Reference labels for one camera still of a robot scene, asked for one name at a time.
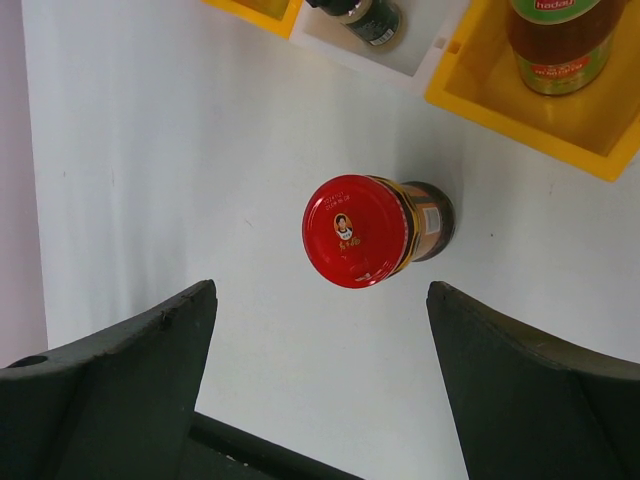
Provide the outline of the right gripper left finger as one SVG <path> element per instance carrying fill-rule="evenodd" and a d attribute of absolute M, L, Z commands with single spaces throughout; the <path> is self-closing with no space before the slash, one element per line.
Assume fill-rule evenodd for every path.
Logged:
<path fill-rule="evenodd" d="M 4 479 L 174 479 L 218 301 L 200 281 L 1 371 Z"/>

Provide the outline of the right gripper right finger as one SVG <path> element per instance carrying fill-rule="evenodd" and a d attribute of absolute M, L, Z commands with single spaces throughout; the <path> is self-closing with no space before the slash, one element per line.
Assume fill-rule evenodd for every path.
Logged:
<path fill-rule="evenodd" d="M 636 479 L 638 364 L 431 283 L 429 323 L 471 479 Z"/>

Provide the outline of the red lid jar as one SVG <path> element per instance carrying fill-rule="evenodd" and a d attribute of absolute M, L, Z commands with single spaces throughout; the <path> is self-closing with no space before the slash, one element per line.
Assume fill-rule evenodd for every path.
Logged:
<path fill-rule="evenodd" d="M 453 203 L 438 187 L 352 174 L 314 192 L 304 211 L 302 240 L 321 276 L 360 289 L 438 255 L 455 227 Z"/>

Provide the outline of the green label sauce bottle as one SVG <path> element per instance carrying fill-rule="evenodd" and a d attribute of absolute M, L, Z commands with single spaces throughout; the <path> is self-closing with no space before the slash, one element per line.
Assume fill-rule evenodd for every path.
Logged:
<path fill-rule="evenodd" d="M 613 0 L 511 1 L 507 37 L 524 84 L 564 96 L 593 82 L 608 62 L 627 3 Z"/>

